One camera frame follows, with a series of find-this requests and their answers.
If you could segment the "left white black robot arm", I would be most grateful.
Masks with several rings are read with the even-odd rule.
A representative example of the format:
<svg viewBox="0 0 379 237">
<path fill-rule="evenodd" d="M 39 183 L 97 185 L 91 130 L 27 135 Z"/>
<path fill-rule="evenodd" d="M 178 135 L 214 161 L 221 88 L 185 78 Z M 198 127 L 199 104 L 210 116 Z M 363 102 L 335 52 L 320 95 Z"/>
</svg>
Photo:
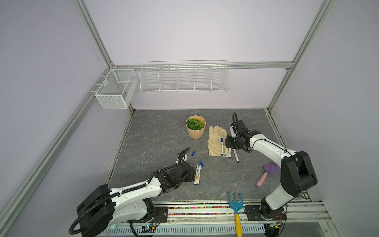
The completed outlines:
<svg viewBox="0 0 379 237">
<path fill-rule="evenodd" d="M 77 207 L 77 219 L 69 228 L 70 235 L 95 237 L 108 226 L 121 222 L 151 220 L 155 213 L 152 198 L 194 181 L 194 168 L 179 162 L 155 171 L 148 180 L 122 188 L 97 187 Z"/>
</svg>

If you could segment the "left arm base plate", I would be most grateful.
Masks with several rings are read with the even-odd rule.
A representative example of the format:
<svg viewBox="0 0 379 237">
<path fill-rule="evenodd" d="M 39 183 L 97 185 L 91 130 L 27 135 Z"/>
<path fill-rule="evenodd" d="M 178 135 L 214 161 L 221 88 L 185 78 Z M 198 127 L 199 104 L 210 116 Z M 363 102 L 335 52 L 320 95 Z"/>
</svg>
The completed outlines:
<svg viewBox="0 0 379 237">
<path fill-rule="evenodd" d="M 156 206 L 154 212 L 148 212 L 140 220 L 132 220 L 133 223 L 166 223 L 168 219 L 168 207 Z"/>
</svg>

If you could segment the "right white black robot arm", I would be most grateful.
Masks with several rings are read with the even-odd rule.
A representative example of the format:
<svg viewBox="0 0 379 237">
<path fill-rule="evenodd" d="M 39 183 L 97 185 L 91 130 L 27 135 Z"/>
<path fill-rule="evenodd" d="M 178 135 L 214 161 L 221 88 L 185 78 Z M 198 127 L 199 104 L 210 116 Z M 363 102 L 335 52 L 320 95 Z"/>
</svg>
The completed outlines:
<svg viewBox="0 0 379 237">
<path fill-rule="evenodd" d="M 308 153 L 287 149 L 256 130 L 249 130 L 242 120 L 232 122 L 231 136 L 226 138 L 226 147 L 242 149 L 248 153 L 258 151 L 280 168 L 279 186 L 261 200 L 258 213 L 265 220 L 274 218 L 284 205 L 318 183 Z"/>
</svg>

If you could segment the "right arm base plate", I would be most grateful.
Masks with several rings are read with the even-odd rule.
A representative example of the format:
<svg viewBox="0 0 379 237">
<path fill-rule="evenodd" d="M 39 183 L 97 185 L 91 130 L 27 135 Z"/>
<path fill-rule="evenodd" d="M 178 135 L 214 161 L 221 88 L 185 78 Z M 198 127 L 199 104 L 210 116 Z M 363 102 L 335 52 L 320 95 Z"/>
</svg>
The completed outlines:
<svg viewBox="0 0 379 237">
<path fill-rule="evenodd" d="M 247 215 L 248 221 L 285 221 L 287 214 L 284 207 L 272 210 L 270 207 L 260 204 L 246 205 L 244 214 Z"/>
</svg>

